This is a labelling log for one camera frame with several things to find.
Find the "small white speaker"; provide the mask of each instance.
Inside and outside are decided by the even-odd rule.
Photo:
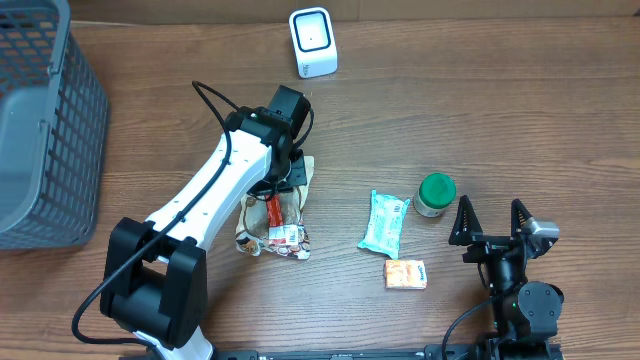
[[[327,10],[298,10],[289,17],[289,27],[300,77],[327,75],[338,69],[336,41]]]

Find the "wooden table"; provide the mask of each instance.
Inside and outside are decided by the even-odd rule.
[[[464,249],[447,245],[455,211],[410,208],[401,258],[422,259],[425,291],[388,291],[385,258],[356,248],[372,189],[411,197],[433,171],[471,196],[485,232],[507,234],[519,197],[561,229],[530,262],[532,280],[566,295],[555,341],[567,359],[640,352],[640,21],[637,18],[339,23],[340,69],[301,80],[286,24],[79,29],[112,104],[100,218],[83,248],[0,255],[0,358],[115,359],[138,347],[89,346],[72,314],[102,279],[108,236],[180,190],[218,143],[191,88],[267,105],[279,84],[316,112],[304,145],[316,174],[305,209],[306,262],[234,246],[238,213],[209,253],[202,324],[222,349],[421,347],[485,299]],[[220,104],[224,113],[228,108]],[[87,334],[126,335],[92,306]],[[464,322],[452,343],[490,327]]]

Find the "mesh basket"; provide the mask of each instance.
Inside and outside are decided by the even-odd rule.
[[[64,0],[0,0],[0,249],[89,241],[109,104]]]

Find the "crumpled plastic bag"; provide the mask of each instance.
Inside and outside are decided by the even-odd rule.
[[[315,161],[305,156],[307,185],[297,186],[289,193],[274,195],[268,202],[245,195],[240,203],[240,219],[236,226],[236,248],[259,256],[262,251],[298,260],[311,255],[309,234],[302,220],[302,210],[309,194]]]

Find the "light blue package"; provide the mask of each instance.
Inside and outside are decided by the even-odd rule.
[[[371,191],[371,216],[367,233],[358,247],[389,255],[398,260],[402,222],[410,199],[402,201],[391,195],[377,195]]]

